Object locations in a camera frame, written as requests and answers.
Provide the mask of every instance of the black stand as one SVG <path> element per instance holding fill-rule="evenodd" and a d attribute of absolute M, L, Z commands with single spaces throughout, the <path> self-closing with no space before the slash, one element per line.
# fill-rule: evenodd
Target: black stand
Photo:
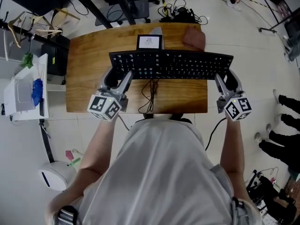
<path fill-rule="evenodd" d="M 100 12 L 100 10 L 95 6 L 91 0 L 79 0 L 95 17 L 106 27 L 112 28 L 110 22 L 105 18 L 105 16 Z M 117 0 L 123 10 L 130 25 L 135 24 L 135 20 L 129 10 L 129 4 L 126 0 Z"/>
<path fill-rule="evenodd" d="M 124 14 L 125 14 L 128 22 L 129 22 L 129 24 L 130 25 L 136 24 L 135 20 L 134 20 L 134 18 L 132 16 L 132 14 L 131 14 L 131 12 L 129 10 L 129 4 L 128 4 L 128 2 L 126 0 L 117 0 L 117 1 L 119 2 L 120 7 L 123 10 L 123 12 L 124 12 Z"/>
<path fill-rule="evenodd" d="M 101 23 L 106 28 L 112 28 L 112 25 L 109 21 L 104 17 L 104 15 L 99 11 L 96 5 L 91 0 L 79 0 L 95 17 L 101 21 Z"/>
<path fill-rule="evenodd" d="M 289 20 L 290 18 L 292 18 L 294 16 L 294 14 L 292 13 L 291 15 L 289 15 L 288 17 L 286 17 L 284 20 L 282 20 L 281 22 L 278 22 L 275 26 L 267 29 L 267 28 L 259 28 L 258 31 L 262 32 L 262 30 L 266 30 L 266 31 L 271 31 L 273 33 L 276 33 L 277 31 L 274 30 L 274 28 L 276 28 L 277 26 L 279 26 L 280 24 L 284 23 L 285 21 Z"/>
<path fill-rule="evenodd" d="M 258 28 L 258 31 L 259 31 L 259 32 L 262 32 L 262 31 L 264 30 L 264 31 L 271 31 L 271 32 L 273 32 L 273 33 L 276 33 L 277 31 L 274 30 L 274 28 L 276 28 L 276 27 L 279 26 L 280 24 L 286 22 L 287 20 L 291 19 L 291 18 L 292 18 L 295 14 L 297 14 L 297 13 L 299 12 L 299 10 L 300 10 L 300 8 L 298 8 L 296 11 L 292 12 L 291 15 L 287 16 L 285 19 L 283 19 L 282 21 L 279 22 L 278 19 L 277 19 L 277 17 L 276 17 L 275 14 L 274 14 L 272 8 L 271 8 L 270 5 L 268 4 L 268 2 L 267 2 L 266 0 L 264 0 L 264 1 L 265 1 L 266 4 L 268 5 L 268 7 L 269 7 L 270 11 L 272 12 L 273 16 L 275 17 L 275 19 L 276 19 L 276 21 L 277 21 L 277 24 L 276 24 L 275 26 L 269 28 L 269 29 L 267 29 L 267 28 Z"/>

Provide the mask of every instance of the black keyboard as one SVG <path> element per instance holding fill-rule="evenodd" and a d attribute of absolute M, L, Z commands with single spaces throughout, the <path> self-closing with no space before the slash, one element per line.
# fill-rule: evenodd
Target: black keyboard
<path fill-rule="evenodd" d="M 213 80 L 216 73 L 224 79 L 233 60 L 230 55 L 186 50 L 110 52 L 109 57 L 118 80 L 130 70 L 133 79 Z"/>

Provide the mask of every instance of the blue object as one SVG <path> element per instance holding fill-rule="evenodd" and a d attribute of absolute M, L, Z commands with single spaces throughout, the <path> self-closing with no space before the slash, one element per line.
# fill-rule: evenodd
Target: blue object
<path fill-rule="evenodd" d="M 33 82 L 31 97 L 33 99 L 34 106 L 37 106 L 43 98 L 43 81 L 39 78 Z"/>

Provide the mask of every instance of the green object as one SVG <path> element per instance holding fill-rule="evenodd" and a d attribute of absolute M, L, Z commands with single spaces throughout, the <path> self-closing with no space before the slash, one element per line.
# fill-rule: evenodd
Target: green object
<path fill-rule="evenodd" d="M 80 157 L 75 159 L 72 163 L 69 163 L 69 166 L 73 166 L 75 163 L 79 162 L 80 161 Z"/>
<path fill-rule="evenodd" d="M 25 67 L 31 68 L 33 66 L 32 59 L 33 59 L 32 53 L 30 53 L 30 52 L 25 53 L 20 66 L 23 68 L 25 68 Z"/>

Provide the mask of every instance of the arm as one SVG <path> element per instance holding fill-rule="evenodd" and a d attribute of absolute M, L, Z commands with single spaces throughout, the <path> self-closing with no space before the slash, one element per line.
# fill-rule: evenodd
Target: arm
<path fill-rule="evenodd" d="M 111 122 L 101 121 L 80 164 L 78 174 L 65 191 L 57 195 L 49 204 L 46 211 L 46 221 L 50 224 L 52 216 L 63 206 L 67 206 L 77 198 L 83 196 L 87 186 L 96 182 L 108 169 L 112 144 L 113 132 L 116 123 L 114 118 Z"/>
<path fill-rule="evenodd" d="M 229 176 L 233 186 L 234 196 L 253 204 L 246 190 L 243 176 L 245 161 L 240 122 L 233 122 L 228 116 L 220 165 Z"/>

